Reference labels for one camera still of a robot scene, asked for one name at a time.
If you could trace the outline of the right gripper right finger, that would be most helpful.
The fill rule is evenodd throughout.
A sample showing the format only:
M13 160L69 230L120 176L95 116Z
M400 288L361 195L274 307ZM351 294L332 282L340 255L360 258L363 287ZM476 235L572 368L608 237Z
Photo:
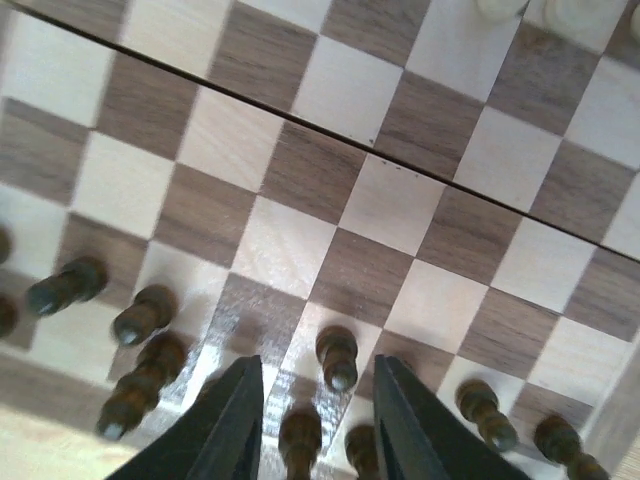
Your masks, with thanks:
M526 479L472 434L399 358L374 359L374 429L383 479Z

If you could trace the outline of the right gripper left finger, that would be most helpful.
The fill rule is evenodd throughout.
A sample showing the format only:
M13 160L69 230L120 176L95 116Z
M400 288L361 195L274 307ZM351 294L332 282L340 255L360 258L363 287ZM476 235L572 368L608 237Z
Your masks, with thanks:
M258 355L240 357L163 435L117 470L119 479L255 479L263 420Z

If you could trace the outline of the dark queen piece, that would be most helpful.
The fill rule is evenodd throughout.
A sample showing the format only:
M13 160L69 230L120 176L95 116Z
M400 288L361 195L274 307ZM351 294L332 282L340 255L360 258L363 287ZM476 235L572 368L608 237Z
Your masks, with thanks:
M357 425L346 434L345 453L359 480L380 480L375 430L372 425Z

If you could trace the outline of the dark pawn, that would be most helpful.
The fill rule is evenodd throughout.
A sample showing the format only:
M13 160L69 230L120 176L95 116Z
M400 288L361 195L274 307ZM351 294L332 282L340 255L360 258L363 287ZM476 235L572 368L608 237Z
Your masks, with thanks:
M549 461L566 467L570 480L609 480L609 473L583 449L574 427L560 415L550 415L534 431L534 444Z
M10 335L18 323L18 310L14 301L7 295L0 295L0 337Z
M348 328L331 325L321 330L316 337L315 352L324 382L330 390L345 393L355 386L358 380L358 345Z
M499 410L498 397L488 383L479 379L464 381L456 390L455 402L463 418L476 425L490 449L504 453L516 447L516 429Z
M112 323L112 332L121 346L135 346L154 332L167 327L176 316L175 294L166 286L152 284L140 290L133 303Z
M32 285L26 292L26 305L38 317L51 316L73 303L93 299L107 283L105 263L81 256L64 264L57 274Z

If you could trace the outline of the dark tall piece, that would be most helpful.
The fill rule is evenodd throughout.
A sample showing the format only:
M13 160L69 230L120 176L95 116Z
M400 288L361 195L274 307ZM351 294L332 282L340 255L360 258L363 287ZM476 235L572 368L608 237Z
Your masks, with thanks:
M278 439L286 478L309 480L321 446L319 414L311 407L289 411L281 423Z

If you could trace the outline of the dark chess piece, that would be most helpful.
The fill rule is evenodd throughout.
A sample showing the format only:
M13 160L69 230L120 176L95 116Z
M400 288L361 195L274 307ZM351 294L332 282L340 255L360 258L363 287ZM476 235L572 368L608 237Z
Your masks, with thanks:
M11 237L3 228L0 228L0 263L3 264L11 255Z

